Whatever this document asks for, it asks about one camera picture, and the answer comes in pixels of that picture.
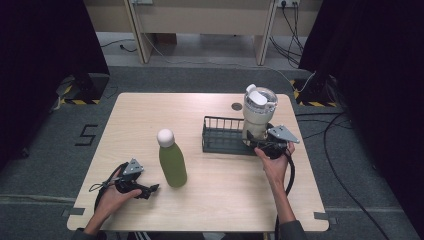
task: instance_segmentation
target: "black sleeve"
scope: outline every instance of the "black sleeve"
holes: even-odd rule
[[[305,240],[306,234],[299,221],[291,221],[280,224],[281,239],[284,240]]]
[[[96,240],[97,236],[89,235],[83,232],[84,229],[78,228],[74,235],[72,235],[72,240]]]

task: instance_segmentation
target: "white bottle cap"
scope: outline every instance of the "white bottle cap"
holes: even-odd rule
[[[175,142],[174,133],[170,129],[162,129],[157,135],[161,147],[170,147]]]

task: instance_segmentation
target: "wall outlet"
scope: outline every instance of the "wall outlet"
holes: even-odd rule
[[[300,0],[278,0],[277,7],[281,7],[281,3],[286,1],[286,8],[294,8],[295,4],[299,7]]]

